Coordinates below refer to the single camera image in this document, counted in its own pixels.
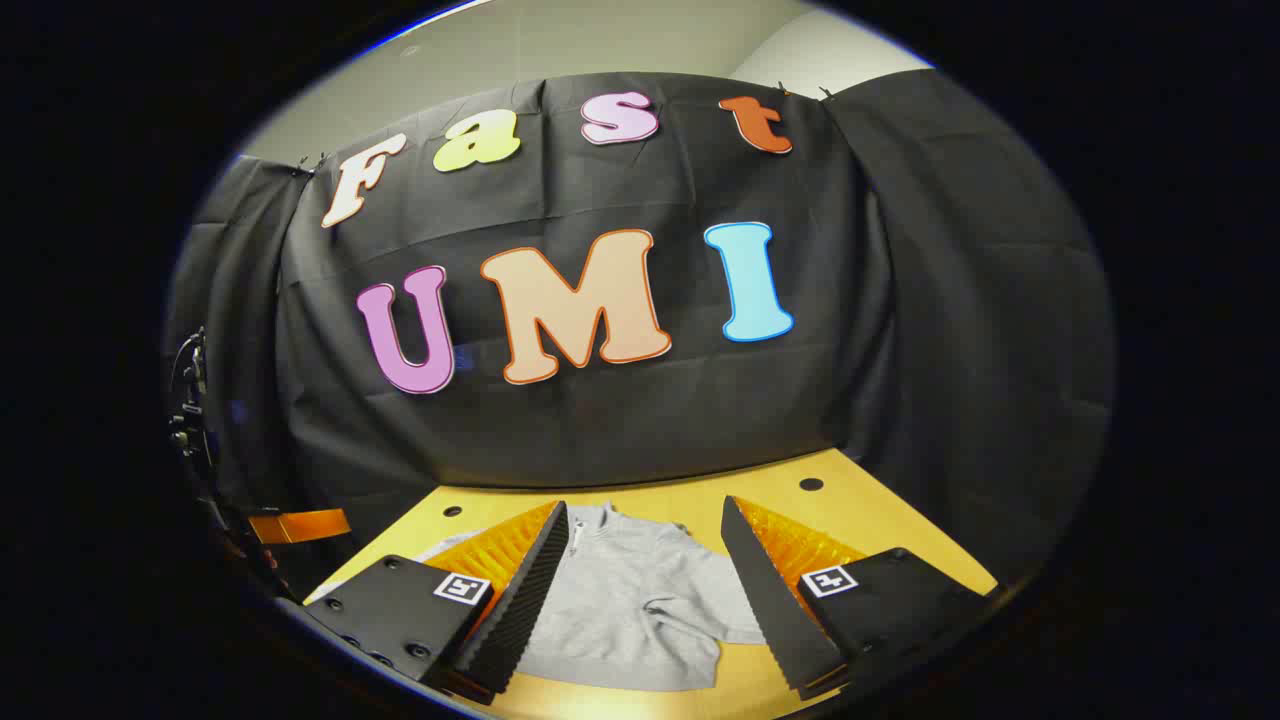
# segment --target wooden table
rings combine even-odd
[[[822,489],[801,489],[805,478],[820,479]],[[996,587],[996,579],[964,548],[841,452],[827,450],[749,470],[644,486],[557,491],[440,487],[339,568],[306,602],[384,555],[415,557],[449,536],[489,528],[552,500],[570,505],[608,500],[623,515],[682,523],[705,547],[727,556],[719,533],[726,495],[763,505],[867,555],[906,547],[974,592],[986,594]],[[445,516],[444,510],[453,506],[462,511]],[[768,647],[722,643],[721,648],[717,684],[709,689],[617,691],[516,673],[507,692],[497,696],[492,706],[474,707],[512,720],[764,720],[836,693],[801,701],[787,688]]]

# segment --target sweatshirt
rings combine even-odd
[[[570,542],[516,670],[634,691],[716,685],[718,642],[764,644],[733,562],[675,523],[568,506]],[[425,562],[477,534],[444,539]]]

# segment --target pink letter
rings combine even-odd
[[[387,283],[375,284],[356,299],[356,307],[365,315],[378,366],[393,386],[404,392],[436,392],[453,379],[453,342],[449,340],[449,325],[444,322],[442,287],[444,268],[439,265],[413,270],[404,278],[404,292],[417,300],[417,315],[426,336],[426,361],[421,364],[410,363],[401,351],[396,323],[392,322],[396,288]]]
[[[644,140],[658,132],[658,118],[640,109],[648,106],[649,99],[639,92],[596,95],[582,102],[582,119],[588,120],[582,137],[594,145]]]

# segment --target orange letter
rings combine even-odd
[[[604,315],[605,363],[635,363],[671,350],[671,336],[658,328],[649,293],[645,256],[653,236],[625,229],[591,243],[577,290],[570,287],[547,258],[532,247],[499,252],[480,265],[480,274],[498,286],[507,316],[511,364],[502,372],[512,384],[535,383],[556,374],[559,364],[543,352],[541,327],[577,368],[586,366],[595,329]]]
[[[320,220],[321,228],[329,228],[356,214],[365,205],[358,195],[360,186],[372,190],[378,178],[383,177],[387,155],[394,155],[404,149],[404,133],[389,137],[369,150],[356,152],[338,165],[338,190],[333,193],[333,205]]]
[[[762,108],[755,97],[730,97],[721,100],[719,106],[733,111],[737,132],[751,147],[786,155],[791,152],[791,141],[773,135],[769,120],[781,122],[782,117],[772,108]]]

